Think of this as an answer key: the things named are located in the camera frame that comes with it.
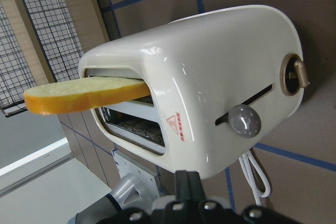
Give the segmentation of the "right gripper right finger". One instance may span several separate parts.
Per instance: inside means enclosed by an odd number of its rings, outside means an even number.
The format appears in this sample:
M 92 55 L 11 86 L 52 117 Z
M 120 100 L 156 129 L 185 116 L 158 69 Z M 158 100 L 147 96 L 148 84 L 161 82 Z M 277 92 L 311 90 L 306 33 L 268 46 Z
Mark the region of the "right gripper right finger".
M 189 200 L 199 202 L 205 199 L 205 193 L 198 172 L 187 172 Z

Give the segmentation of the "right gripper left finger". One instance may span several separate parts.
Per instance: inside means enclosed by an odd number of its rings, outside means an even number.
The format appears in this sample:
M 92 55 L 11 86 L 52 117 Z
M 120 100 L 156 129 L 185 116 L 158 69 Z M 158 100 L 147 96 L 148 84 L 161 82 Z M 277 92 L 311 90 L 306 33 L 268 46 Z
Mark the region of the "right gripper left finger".
M 176 200 L 190 199 L 190 185 L 186 170 L 178 170 L 175 173 L 175 198 Z

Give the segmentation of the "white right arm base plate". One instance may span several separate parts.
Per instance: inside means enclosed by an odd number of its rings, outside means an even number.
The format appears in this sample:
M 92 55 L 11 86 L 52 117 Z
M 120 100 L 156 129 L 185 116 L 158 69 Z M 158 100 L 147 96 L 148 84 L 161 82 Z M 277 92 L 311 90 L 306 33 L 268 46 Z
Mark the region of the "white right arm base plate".
M 164 195 L 157 172 L 152 171 L 120 150 L 113 150 L 112 155 L 121 178 L 127 174 L 134 175 L 143 184 L 153 199 Z

